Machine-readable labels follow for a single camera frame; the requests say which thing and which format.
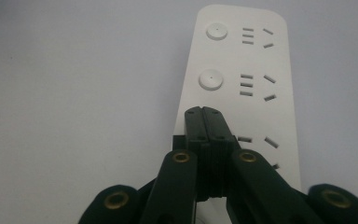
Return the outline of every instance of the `white round button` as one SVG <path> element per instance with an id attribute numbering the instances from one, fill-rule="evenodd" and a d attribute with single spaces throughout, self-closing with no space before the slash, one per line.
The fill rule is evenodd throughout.
<path id="1" fill-rule="evenodd" d="M 222 40 L 227 36 L 227 27 L 221 23 L 214 23 L 208 26 L 206 35 L 212 40 Z"/>
<path id="2" fill-rule="evenodd" d="M 200 74 L 200 85 L 207 91 L 215 91 L 223 84 L 223 75 L 214 69 L 208 69 Z"/>

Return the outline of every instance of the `outlet slot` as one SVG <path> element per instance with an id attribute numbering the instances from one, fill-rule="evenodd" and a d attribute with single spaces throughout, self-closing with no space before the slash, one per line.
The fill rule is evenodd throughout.
<path id="1" fill-rule="evenodd" d="M 277 98 L 277 96 L 275 94 L 273 94 L 273 95 L 264 97 L 264 100 L 267 102 L 267 101 L 270 101 L 270 100 L 273 100 L 273 99 L 276 99 L 276 98 Z"/>
<path id="2" fill-rule="evenodd" d="M 272 165 L 272 168 L 274 168 L 275 170 L 278 170 L 279 168 L 281 168 L 281 166 L 279 166 L 278 163 Z"/>
<path id="3" fill-rule="evenodd" d="M 266 32 L 269 35 L 274 35 L 274 33 L 272 33 L 271 31 L 269 31 L 268 29 L 264 28 L 263 29 L 264 32 Z"/>
<path id="4" fill-rule="evenodd" d="M 241 77 L 243 77 L 243 78 L 253 79 L 253 76 L 250 76 L 250 75 L 245 75 L 245 74 L 241 74 Z"/>
<path id="5" fill-rule="evenodd" d="M 238 136 L 238 141 L 240 141 L 240 142 L 252 143 L 252 138 L 250 138 L 250 137 Z"/>
<path id="6" fill-rule="evenodd" d="M 267 142 L 268 144 L 270 144 L 272 147 L 275 147 L 275 148 L 278 148 L 278 147 L 279 147 L 278 143 L 272 141 L 272 139 L 270 139 L 270 138 L 268 138 L 268 137 L 266 137 L 266 139 L 264 139 L 264 141 L 266 141 L 266 142 Z"/>
<path id="7" fill-rule="evenodd" d="M 242 82 L 242 83 L 241 83 L 241 86 L 252 88 L 252 87 L 253 87 L 253 84 L 252 84 L 252 83 L 244 83 L 244 82 Z"/>
<path id="8" fill-rule="evenodd" d="M 274 46 L 274 44 L 272 44 L 272 43 L 270 43 L 270 44 L 267 44 L 267 45 L 265 45 L 265 46 L 263 46 L 265 49 L 267 49 L 267 48 L 271 48 L 272 46 Z"/>
<path id="9" fill-rule="evenodd" d="M 267 76 L 267 75 L 265 75 L 264 78 L 265 78 L 266 80 L 272 82 L 272 83 L 275 83 L 275 82 L 276 82 L 275 79 L 273 79 L 272 77 L 269 77 L 269 76 Z"/>
<path id="10" fill-rule="evenodd" d="M 253 94 L 251 92 L 248 91 L 241 91 L 240 95 L 244 95 L 244 96 L 253 96 Z"/>

